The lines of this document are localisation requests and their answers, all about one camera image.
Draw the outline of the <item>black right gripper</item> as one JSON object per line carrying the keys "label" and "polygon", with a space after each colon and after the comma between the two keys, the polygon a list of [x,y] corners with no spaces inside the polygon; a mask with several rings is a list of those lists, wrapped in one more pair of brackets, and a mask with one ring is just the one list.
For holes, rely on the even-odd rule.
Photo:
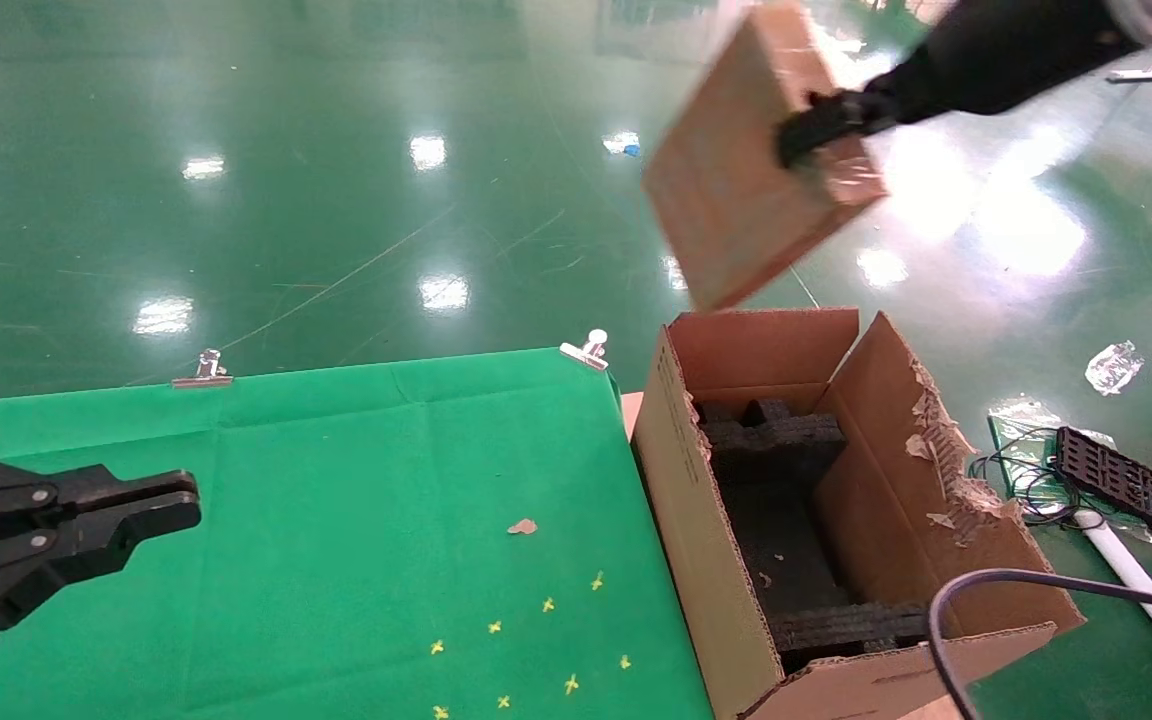
{"label": "black right gripper", "polygon": [[991,118],[1143,50],[1105,1],[957,1],[867,90],[808,94],[776,129],[782,168],[847,137],[961,111]]}

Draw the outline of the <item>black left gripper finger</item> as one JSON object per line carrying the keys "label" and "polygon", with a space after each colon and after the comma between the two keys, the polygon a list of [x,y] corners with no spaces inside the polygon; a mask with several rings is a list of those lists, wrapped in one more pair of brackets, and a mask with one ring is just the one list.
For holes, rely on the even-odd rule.
{"label": "black left gripper finger", "polygon": [[200,497],[184,470],[122,480],[104,465],[41,473],[0,462],[0,541],[96,520],[99,511],[165,536],[200,524]]}
{"label": "black left gripper finger", "polygon": [[164,495],[0,539],[0,635],[61,589],[122,570],[141,541],[198,524],[198,497]]}

